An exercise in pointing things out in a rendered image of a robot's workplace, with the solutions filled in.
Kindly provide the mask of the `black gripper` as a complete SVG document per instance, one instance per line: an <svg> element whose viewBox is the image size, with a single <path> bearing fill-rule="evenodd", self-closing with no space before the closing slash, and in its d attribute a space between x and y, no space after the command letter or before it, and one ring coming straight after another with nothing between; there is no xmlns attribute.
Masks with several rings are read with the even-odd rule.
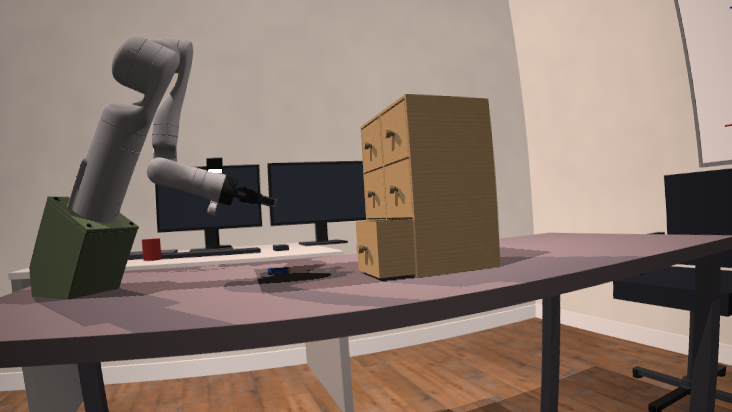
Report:
<svg viewBox="0 0 732 412"><path fill-rule="evenodd" d="M240 202L244 202L244 203L247 202L247 203L251 203L251 204L255 203L255 204L266 205L269 207L276 207L277 199L263 196L260 193L256 193L257 191L250 190L249 188L246 188L246 187L243 187L243 189L236 188L237 182L238 182L237 178L226 175L222 189L221 189L219 203L231 205L233 197L237 197L238 199L240 199L239 200ZM248 190L250 190L250 191L248 191Z"/></svg>

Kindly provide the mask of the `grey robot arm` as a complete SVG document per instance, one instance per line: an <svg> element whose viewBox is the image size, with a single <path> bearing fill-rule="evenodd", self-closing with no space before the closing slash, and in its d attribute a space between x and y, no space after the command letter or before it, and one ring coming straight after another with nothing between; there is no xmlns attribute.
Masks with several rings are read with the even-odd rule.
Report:
<svg viewBox="0 0 732 412"><path fill-rule="evenodd" d="M131 36L113 57L114 79L143 93L144 98L103 108L67 205L84 218L101 223L117 221L153 118L154 153L147 166L150 181L211 200L207 213L214 216L215 207L217 212L226 175L177 163L179 121L193 45L188 40L160 39ZM175 72L177 81L159 106Z"/></svg>

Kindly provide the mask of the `blue aa battery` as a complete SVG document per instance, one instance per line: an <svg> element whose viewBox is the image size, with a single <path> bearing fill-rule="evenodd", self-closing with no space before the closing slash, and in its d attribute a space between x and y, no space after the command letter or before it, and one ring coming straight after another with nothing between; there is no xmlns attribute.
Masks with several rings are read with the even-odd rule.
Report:
<svg viewBox="0 0 732 412"><path fill-rule="evenodd" d="M289 274L289 273L290 273L290 267L268 268L268 275Z"/></svg>

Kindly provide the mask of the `small brown chest of drawers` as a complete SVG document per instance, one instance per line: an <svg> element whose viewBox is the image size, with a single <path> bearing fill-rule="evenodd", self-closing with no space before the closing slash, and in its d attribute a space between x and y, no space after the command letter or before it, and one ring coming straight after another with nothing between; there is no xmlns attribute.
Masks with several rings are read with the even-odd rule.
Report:
<svg viewBox="0 0 732 412"><path fill-rule="evenodd" d="M381 116L405 100L409 153L384 163ZM416 278L500 267L489 101L405 94L380 117L386 215L413 218ZM387 215L384 167L409 158L413 214ZM397 218L398 217L398 218Z"/></svg>

